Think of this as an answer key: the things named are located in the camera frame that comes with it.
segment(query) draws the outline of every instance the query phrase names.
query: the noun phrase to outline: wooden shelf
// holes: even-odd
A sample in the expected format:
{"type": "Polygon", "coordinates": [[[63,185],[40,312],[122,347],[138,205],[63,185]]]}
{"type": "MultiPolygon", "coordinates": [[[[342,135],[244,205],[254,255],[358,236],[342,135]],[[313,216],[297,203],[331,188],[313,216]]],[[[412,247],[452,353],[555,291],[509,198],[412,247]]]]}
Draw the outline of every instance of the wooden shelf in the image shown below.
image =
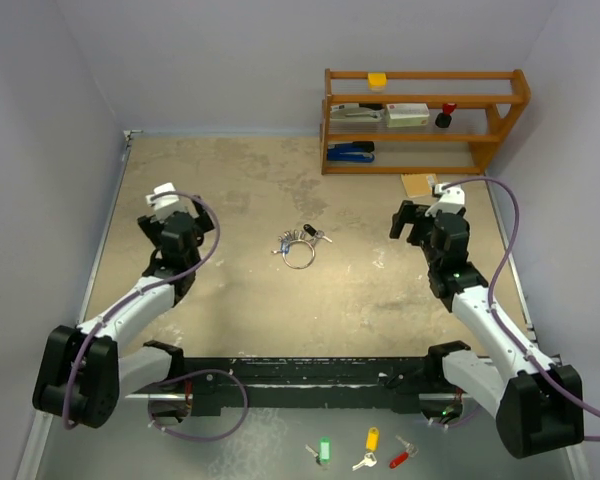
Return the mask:
{"type": "Polygon", "coordinates": [[[325,98],[322,102],[322,173],[484,173],[502,142],[515,125],[529,103],[531,91],[521,70],[512,72],[386,72],[386,93],[370,92],[366,88],[367,72],[325,71],[325,98]],[[412,93],[403,87],[404,81],[440,82],[448,80],[495,81],[505,88],[494,93],[412,93]],[[450,129],[439,129],[433,125],[437,112],[432,112],[427,127],[389,128],[384,121],[379,123],[331,122],[332,105],[341,103],[426,103],[430,110],[440,109],[445,103],[455,103],[458,109],[481,110],[486,116],[486,131],[474,131],[471,126],[458,127],[452,122],[450,129]],[[498,113],[497,105],[510,105],[504,117],[498,113]],[[378,142],[466,142],[469,144],[473,167],[375,167],[332,166],[327,164],[329,142],[378,141],[378,142]]]}

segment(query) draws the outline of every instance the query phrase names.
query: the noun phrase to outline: white wall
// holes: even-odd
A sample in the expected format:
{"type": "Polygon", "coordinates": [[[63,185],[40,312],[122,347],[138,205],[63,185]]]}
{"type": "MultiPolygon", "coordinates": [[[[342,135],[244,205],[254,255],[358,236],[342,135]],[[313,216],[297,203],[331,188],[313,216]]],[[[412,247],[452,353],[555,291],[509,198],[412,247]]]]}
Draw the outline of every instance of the white wall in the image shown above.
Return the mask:
{"type": "Polygon", "coordinates": [[[13,478],[49,331],[72,323],[123,137],[53,0],[0,1],[0,480],[13,478]]]}
{"type": "MultiPolygon", "coordinates": [[[[533,99],[490,172],[521,202],[514,256],[540,345],[600,408],[600,0],[561,0],[523,69],[533,99]]],[[[600,479],[600,445],[587,450],[600,479]]]]}
{"type": "Polygon", "coordinates": [[[124,128],[317,133],[324,69],[519,68],[557,0],[58,0],[124,128]]]}

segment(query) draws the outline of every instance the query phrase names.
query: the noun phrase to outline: metal ring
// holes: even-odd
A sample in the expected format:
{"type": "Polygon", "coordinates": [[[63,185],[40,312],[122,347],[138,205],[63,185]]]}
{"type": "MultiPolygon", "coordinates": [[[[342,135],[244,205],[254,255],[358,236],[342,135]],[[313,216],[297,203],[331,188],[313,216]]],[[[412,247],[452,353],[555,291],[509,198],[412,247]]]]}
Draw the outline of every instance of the metal ring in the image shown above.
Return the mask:
{"type": "Polygon", "coordinates": [[[313,245],[311,245],[309,242],[307,242],[306,240],[291,240],[288,245],[289,245],[289,251],[291,250],[291,245],[295,245],[297,243],[304,243],[307,247],[309,247],[309,249],[311,250],[311,260],[309,260],[309,262],[306,265],[302,265],[302,266],[296,266],[296,265],[291,265],[288,261],[287,261],[287,253],[286,252],[282,252],[282,260],[284,260],[284,263],[287,264],[287,267],[289,268],[293,268],[294,270],[303,270],[305,268],[307,268],[308,266],[310,266],[313,261],[316,259],[316,250],[315,248],[313,248],[313,245]]]}

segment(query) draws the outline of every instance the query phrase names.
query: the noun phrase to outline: green key tag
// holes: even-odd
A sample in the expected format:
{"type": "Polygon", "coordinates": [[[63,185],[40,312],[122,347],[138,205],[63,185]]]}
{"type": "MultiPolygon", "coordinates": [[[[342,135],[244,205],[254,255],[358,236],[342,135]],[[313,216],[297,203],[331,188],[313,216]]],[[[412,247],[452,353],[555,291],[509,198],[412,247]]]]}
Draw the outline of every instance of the green key tag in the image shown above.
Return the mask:
{"type": "Polygon", "coordinates": [[[329,437],[320,439],[320,463],[325,465],[331,461],[331,440],[329,437]]]}

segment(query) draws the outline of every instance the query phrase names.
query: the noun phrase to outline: beige table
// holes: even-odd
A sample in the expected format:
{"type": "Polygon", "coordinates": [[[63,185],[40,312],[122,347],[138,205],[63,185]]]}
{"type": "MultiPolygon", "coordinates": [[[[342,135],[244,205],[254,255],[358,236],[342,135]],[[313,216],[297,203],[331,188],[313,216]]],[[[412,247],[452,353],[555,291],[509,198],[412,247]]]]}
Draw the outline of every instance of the beige table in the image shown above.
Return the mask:
{"type": "MultiPolygon", "coordinates": [[[[431,294],[421,250],[406,244],[406,232],[389,239],[391,215],[405,199],[399,176],[323,177],[319,162],[317,138],[135,139],[87,318],[146,267],[152,245],[136,218],[150,212],[146,194],[173,182],[216,211],[220,246],[186,298],[133,348],[157,339],[187,356],[415,356],[463,340],[484,354],[431,294]],[[320,242],[310,268],[291,270],[270,250],[283,231],[307,222],[333,244],[320,242]]],[[[503,254],[496,218],[484,184],[465,191],[470,260],[490,278],[503,254]]],[[[524,329],[508,269],[496,296],[524,329]]]]}

